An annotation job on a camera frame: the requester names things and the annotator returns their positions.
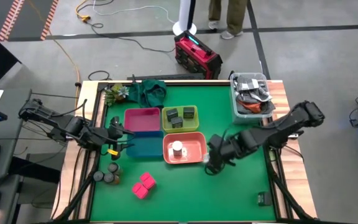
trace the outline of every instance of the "blue container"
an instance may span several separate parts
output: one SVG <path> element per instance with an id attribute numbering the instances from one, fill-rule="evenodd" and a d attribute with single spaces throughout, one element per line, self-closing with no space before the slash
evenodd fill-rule
<path id="1" fill-rule="evenodd" d="M 162 141 L 164 133 L 162 131 L 138 131 L 135 138 L 129 142 L 135 144 L 126 149 L 130 157 L 162 157 Z"/>

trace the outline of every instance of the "red power station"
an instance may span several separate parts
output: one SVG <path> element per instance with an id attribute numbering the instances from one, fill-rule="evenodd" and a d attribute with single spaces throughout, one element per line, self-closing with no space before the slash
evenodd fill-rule
<path id="1" fill-rule="evenodd" d="M 191 73 L 202 73 L 204 79 L 218 79 L 222 59 L 188 31 L 175 37 L 176 60 Z"/>

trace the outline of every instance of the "wooden table frame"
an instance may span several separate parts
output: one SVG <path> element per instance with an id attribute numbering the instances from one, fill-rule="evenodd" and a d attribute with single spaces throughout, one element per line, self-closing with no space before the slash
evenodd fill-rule
<path id="1" fill-rule="evenodd" d="M 92 119 L 95 122 L 96 127 L 100 127 L 105 117 L 105 106 L 104 106 L 104 87 L 112 85 L 114 83 L 122 83 L 128 85 L 132 81 L 118 80 L 118 81 L 84 81 L 80 93 L 78 104 L 82 104 L 85 99 L 87 103 L 85 105 L 85 117 Z M 165 80 L 167 85 L 228 85 L 229 80 Z M 269 80 L 268 87 L 270 94 L 273 96 L 273 104 L 276 106 L 276 110 L 273 112 L 273 119 L 278 119 L 285 116 L 290 107 L 288 105 L 287 96 L 283 82 L 281 80 Z M 82 116 L 82 111 L 76 111 L 76 116 Z M 288 145 L 300 152 L 298 141 L 289 140 Z M 56 215 L 52 218 L 57 217 L 63 209 L 68 205 L 70 191 L 72 190 L 71 198 L 76 194 L 79 184 L 85 179 L 86 175 L 90 172 L 94 162 L 94 152 L 88 152 L 86 150 L 80 150 L 77 143 L 70 141 L 67 146 L 66 156 L 62 167 L 62 178 L 61 178 L 61 196 L 58 200 L 58 194 L 55 197 L 55 203 L 53 210 L 56 209 L 57 202 L 59 201 Z M 78 155 L 78 162 L 75 167 L 76 158 Z M 282 155 L 275 162 L 272 162 L 273 167 L 278 172 L 281 178 L 285 179 L 287 189 L 291 192 L 296 201 L 303 207 L 306 213 L 312 217 L 316 217 L 316 210 L 314 209 L 313 199 L 309 188 L 308 178 L 306 176 L 305 167 L 302 159 L 291 151 L 282 150 Z M 86 192 L 83 194 L 81 202 L 78 204 L 70 218 L 89 218 L 93 194 L 93 184 L 91 184 Z M 290 211 L 287 202 L 284 200 L 281 191 L 277 186 L 272 189 L 274 198 L 276 201 L 276 217 L 290 218 L 292 215 L 296 215 Z"/>

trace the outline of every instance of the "metal canister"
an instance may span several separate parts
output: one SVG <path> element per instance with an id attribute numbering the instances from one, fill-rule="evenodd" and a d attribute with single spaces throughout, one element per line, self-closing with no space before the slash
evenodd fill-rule
<path id="1" fill-rule="evenodd" d="M 116 162 L 110 163 L 107 170 L 116 175 L 121 175 L 123 172 L 122 168 Z"/>
<path id="2" fill-rule="evenodd" d="M 116 174 L 105 174 L 103 180 L 106 184 L 119 184 L 119 176 Z"/>
<path id="3" fill-rule="evenodd" d="M 104 173 L 101 172 L 101 171 L 96 171 L 96 172 L 93 174 L 93 179 L 94 179 L 94 181 L 96 181 L 96 182 L 102 181 L 103 178 L 104 178 Z"/>

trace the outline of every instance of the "yellow-green container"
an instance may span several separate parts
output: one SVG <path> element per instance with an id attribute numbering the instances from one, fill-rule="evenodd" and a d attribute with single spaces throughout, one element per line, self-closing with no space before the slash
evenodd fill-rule
<path id="1" fill-rule="evenodd" d="M 192 107 L 194 108 L 194 118 L 188 119 L 183 118 L 183 109 L 185 107 Z M 172 128 L 171 122 L 168 121 L 167 112 L 171 109 L 178 110 L 178 116 L 183 118 L 183 127 L 182 128 Z M 162 108 L 162 128 L 166 133 L 182 133 L 182 132 L 189 132 L 189 131 L 196 131 L 198 126 L 200 125 L 198 121 L 198 112 L 197 107 L 194 105 L 190 106 L 172 106 L 167 108 Z"/>

